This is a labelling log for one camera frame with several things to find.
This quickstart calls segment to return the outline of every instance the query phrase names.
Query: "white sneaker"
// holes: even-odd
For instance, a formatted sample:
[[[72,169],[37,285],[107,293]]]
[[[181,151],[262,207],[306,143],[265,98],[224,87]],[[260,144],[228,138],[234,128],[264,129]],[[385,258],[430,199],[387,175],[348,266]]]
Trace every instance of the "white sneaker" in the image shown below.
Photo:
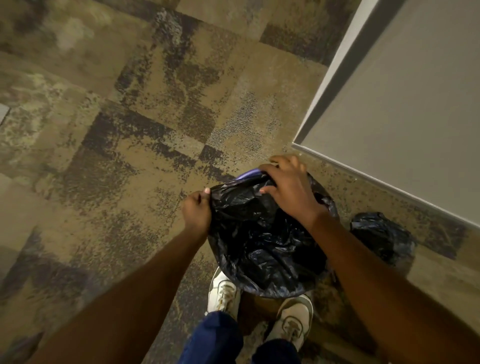
[[[223,311],[237,320],[240,296],[241,291],[218,267],[208,290],[208,307],[205,314]]]
[[[276,322],[265,341],[285,339],[291,342],[297,351],[307,337],[313,319],[313,304],[306,295],[287,298],[276,315]]]

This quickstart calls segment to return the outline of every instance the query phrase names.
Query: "leg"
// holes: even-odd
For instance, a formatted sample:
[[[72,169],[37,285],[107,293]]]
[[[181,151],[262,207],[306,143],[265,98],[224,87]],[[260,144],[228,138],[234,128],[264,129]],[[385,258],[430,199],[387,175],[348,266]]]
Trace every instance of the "leg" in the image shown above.
[[[207,316],[183,349],[179,364],[234,364],[243,347],[237,324],[241,292],[218,268],[210,283]]]
[[[272,330],[252,357],[252,364],[300,364],[298,350],[310,331],[313,304],[300,297],[286,299]]]

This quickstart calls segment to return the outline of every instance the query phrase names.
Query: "person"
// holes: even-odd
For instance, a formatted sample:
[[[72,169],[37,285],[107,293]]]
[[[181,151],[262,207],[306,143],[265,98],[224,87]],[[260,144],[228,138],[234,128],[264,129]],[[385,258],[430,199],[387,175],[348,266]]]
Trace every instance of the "person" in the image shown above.
[[[327,255],[357,315],[392,363],[478,363],[480,339],[466,324],[398,275],[318,204],[306,166],[296,156],[274,156],[260,169],[276,187],[264,187],[298,220]],[[183,203],[184,230],[144,266],[97,297],[56,332],[29,361],[39,363],[140,363],[167,315],[211,220],[209,190]],[[241,292],[217,269],[208,314],[193,332],[182,364],[232,364],[243,339],[237,326]],[[255,364],[299,363],[313,315],[307,296],[287,299]]]

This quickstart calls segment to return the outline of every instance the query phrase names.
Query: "shoelace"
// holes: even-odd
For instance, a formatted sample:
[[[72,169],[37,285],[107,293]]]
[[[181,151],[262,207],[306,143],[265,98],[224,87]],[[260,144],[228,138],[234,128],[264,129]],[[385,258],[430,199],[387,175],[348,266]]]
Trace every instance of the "shoelace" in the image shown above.
[[[300,337],[301,333],[301,328],[298,322],[296,320],[288,320],[285,321],[285,324],[283,326],[283,335],[282,338],[284,338],[287,341],[292,342],[293,340],[296,340]]]
[[[235,288],[228,284],[224,284],[219,289],[218,294],[220,295],[220,300],[218,301],[216,309],[218,311],[227,311],[235,298]]]

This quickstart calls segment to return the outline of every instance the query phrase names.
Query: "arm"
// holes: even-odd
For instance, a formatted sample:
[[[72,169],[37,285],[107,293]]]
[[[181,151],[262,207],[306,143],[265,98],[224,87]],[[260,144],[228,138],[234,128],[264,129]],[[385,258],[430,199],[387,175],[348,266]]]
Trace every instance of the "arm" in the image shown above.
[[[318,204],[296,156],[261,165],[276,182],[269,193],[327,255],[353,308],[394,363],[473,363],[480,339],[466,324],[370,252]]]
[[[182,208],[185,229],[55,333],[29,363],[140,363],[206,240],[209,197],[207,189],[188,196]]]

